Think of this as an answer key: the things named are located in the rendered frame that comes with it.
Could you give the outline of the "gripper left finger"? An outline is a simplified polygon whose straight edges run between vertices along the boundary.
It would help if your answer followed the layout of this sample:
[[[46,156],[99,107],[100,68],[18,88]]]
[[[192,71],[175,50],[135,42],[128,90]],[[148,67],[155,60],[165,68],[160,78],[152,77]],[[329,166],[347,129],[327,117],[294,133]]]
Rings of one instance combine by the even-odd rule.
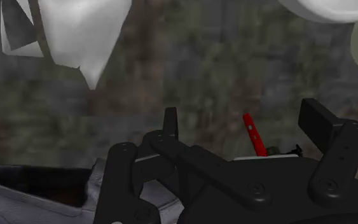
[[[262,181],[250,174],[243,179],[228,175],[229,162],[181,143],[177,133],[177,110],[167,108],[163,130],[147,133],[146,144],[167,161],[169,172],[178,172],[180,199],[189,199],[188,176],[194,174],[248,209],[271,203],[272,195]],[[109,149],[93,224],[162,224],[158,208],[134,193],[132,171],[137,154],[133,143],[118,143]]]

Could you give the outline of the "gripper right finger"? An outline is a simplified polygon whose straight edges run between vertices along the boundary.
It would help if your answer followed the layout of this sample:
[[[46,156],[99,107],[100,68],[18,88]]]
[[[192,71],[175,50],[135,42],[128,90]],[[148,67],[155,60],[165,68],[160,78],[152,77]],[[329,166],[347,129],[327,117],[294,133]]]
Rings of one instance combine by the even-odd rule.
[[[338,118],[316,99],[301,101],[298,126],[323,153],[308,182],[318,205],[336,207],[358,201],[358,121]]]

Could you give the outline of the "red pen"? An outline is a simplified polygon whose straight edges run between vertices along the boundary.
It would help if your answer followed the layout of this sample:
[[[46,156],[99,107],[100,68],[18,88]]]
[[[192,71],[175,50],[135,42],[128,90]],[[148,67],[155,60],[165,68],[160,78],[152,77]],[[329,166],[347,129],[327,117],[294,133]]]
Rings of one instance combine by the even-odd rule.
[[[249,113],[246,113],[242,116],[245,127],[248,131],[249,138],[251,139],[252,145],[254,147],[254,151],[258,157],[266,157],[267,152],[266,148],[261,140],[261,137],[256,129],[256,126],[253,122],[252,117]]]

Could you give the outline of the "white round dish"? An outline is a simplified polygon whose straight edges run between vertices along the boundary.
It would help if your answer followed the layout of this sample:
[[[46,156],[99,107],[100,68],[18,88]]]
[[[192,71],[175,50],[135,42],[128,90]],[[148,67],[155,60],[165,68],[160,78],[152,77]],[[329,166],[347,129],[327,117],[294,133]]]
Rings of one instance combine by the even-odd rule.
[[[306,20],[320,23],[358,22],[358,0],[277,0]]]

